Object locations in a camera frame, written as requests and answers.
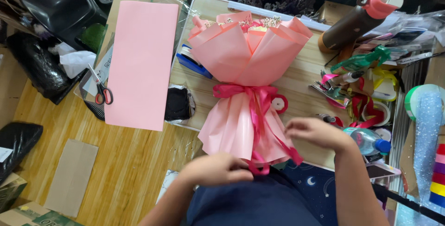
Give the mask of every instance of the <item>blue bottle cap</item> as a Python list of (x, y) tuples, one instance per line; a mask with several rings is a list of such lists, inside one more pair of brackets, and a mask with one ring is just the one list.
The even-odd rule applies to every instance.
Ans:
[(375, 141), (375, 148), (380, 152), (386, 153), (391, 150), (391, 143), (383, 139), (377, 139)]

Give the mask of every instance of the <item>navy blue shirt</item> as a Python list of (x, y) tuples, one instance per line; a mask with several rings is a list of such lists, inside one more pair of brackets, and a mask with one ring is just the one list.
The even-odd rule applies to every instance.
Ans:
[(253, 182), (199, 187), (187, 211), (191, 226), (321, 226), (307, 198), (278, 171)]

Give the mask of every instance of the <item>white tissue paper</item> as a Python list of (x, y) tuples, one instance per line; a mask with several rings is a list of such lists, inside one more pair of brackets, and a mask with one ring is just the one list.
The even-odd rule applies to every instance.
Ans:
[(77, 52), (66, 43), (61, 43), (57, 46), (57, 51), (60, 56), (60, 64), (63, 65), (66, 75), (69, 78), (75, 78), (88, 64), (94, 65), (96, 54), (89, 51)]

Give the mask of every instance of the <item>wooden floor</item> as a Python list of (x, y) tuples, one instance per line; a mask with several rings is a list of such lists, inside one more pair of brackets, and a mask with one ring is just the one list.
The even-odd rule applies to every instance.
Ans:
[(14, 121), (44, 127), (39, 142), (18, 168), (17, 173), (28, 185), (17, 203), (45, 203), (67, 139), (99, 147), (75, 218), (85, 226), (136, 225), (153, 208), (167, 169), (181, 170), (202, 147), (197, 132), (167, 123), (163, 132), (107, 125), (73, 92), (54, 105), (32, 87), (30, 80)]

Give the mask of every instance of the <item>person's arm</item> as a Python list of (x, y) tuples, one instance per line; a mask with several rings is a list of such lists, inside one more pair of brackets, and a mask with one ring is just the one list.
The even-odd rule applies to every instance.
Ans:
[(176, 226), (186, 215), (196, 185), (252, 181), (248, 164), (227, 153), (198, 157), (187, 164), (138, 226)]
[(289, 138), (333, 149), (339, 226), (389, 226), (375, 197), (360, 150), (340, 129), (317, 118), (294, 118), (286, 126)]

